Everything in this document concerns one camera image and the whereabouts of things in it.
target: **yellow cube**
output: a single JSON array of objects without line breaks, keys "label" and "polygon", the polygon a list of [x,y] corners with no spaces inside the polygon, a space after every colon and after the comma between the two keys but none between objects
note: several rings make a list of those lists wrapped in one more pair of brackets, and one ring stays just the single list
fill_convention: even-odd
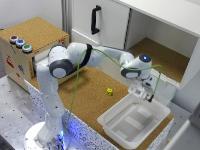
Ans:
[{"label": "yellow cube", "polygon": [[113,95],[113,89],[108,88],[107,89],[107,95]]}]

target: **white drawer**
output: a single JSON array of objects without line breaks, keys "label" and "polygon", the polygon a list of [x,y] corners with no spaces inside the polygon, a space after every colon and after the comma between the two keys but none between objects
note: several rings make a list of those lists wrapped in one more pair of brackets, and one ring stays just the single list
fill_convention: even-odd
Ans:
[{"label": "white drawer", "polygon": [[[96,28],[92,35],[92,10],[96,5]],[[72,28],[97,43],[115,48],[124,48],[130,9],[112,0],[73,0]]]}]

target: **green cable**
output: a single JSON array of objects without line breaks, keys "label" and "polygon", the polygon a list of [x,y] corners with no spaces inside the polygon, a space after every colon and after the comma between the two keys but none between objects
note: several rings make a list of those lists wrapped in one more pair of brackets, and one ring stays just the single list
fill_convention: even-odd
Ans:
[{"label": "green cable", "polygon": [[[156,89],[157,89],[157,86],[158,86],[158,83],[159,83],[159,80],[160,80],[160,75],[162,73],[162,65],[154,65],[154,66],[151,66],[151,67],[147,67],[147,68],[142,68],[142,69],[129,69],[129,68],[126,68],[126,67],[123,67],[122,65],[120,65],[119,63],[117,63],[116,61],[114,61],[108,54],[102,52],[101,50],[98,50],[98,49],[93,49],[95,51],[98,51],[98,52],[101,52],[102,54],[104,54],[105,56],[107,56],[111,61],[113,61],[115,64],[117,64],[118,66],[124,68],[124,69],[127,69],[127,70],[134,70],[134,71],[141,71],[141,70],[147,70],[147,69],[151,69],[151,68],[156,68],[156,67],[160,67],[160,74],[159,74],[159,77],[158,77],[158,80],[157,80],[157,83],[156,83],[156,87],[155,87],[155,90],[153,92],[153,95],[155,95],[156,93]],[[68,127],[68,124],[69,124],[69,120],[70,120],[70,117],[71,117],[71,114],[72,114],[72,108],[73,108],[73,105],[74,105],[74,100],[75,100],[75,97],[76,97],[76,91],[77,91],[77,87],[78,87],[78,78],[79,78],[79,67],[80,67],[80,62],[81,62],[81,59],[83,57],[83,54],[87,51],[84,50],[82,53],[81,53],[81,56],[79,58],[79,62],[78,62],[78,67],[77,67],[77,75],[76,75],[76,86],[75,86],[75,91],[74,91],[74,96],[73,96],[73,100],[72,100],[72,104],[71,104],[71,108],[70,108],[70,113],[69,113],[69,117],[68,117],[68,120],[67,120],[67,123],[65,125],[65,130],[64,130],[64,134],[67,130],[67,127]]]}]

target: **cardboard box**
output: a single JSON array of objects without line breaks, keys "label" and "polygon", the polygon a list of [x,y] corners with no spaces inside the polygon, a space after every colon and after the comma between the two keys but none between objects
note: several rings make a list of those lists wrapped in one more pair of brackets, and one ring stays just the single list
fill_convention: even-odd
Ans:
[{"label": "cardboard box", "polygon": [[[32,46],[33,52],[25,54],[22,49],[10,44],[12,35],[25,40],[26,44]],[[0,31],[0,50],[7,75],[28,91],[24,79],[29,81],[36,76],[33,68],[34,57],[57,43],[69,45],[69,35],[39,17]],[[59,83],[74,74],[59,80]]]}]

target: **drawer handle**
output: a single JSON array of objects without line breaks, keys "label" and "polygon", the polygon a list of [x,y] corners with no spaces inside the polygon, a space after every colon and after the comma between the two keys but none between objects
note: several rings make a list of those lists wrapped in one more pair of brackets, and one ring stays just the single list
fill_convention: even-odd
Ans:
[{"label": "drawer handle", "polygon": [[91,31],[92,35],[98,33],[100,30],[96,28],[96,12],[101,10],[101,7],[96,5],[96,8],[92,10],[92,24],[91,24]]}]

